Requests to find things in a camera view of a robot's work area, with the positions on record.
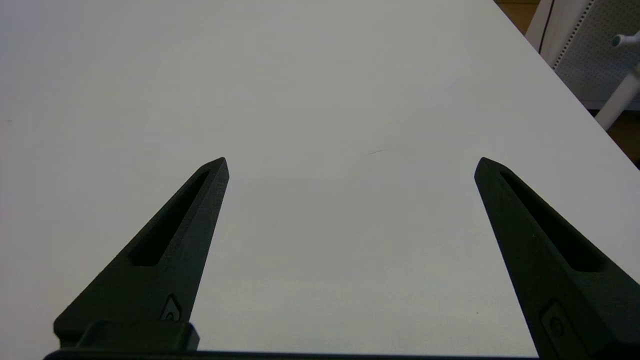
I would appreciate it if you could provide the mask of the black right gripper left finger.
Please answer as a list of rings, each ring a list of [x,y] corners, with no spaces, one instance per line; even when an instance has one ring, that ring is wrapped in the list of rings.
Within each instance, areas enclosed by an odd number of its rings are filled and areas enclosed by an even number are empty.
[[[55,319],[60,347],[99,322],[188,324],[228,181],[224,157],[199,167]]]

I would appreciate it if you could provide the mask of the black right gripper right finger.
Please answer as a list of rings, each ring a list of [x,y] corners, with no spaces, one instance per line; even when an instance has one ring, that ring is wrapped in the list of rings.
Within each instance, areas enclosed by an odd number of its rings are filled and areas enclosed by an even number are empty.
[[[474,180],[538,356],[637,360],[639,284],[508,167]]]

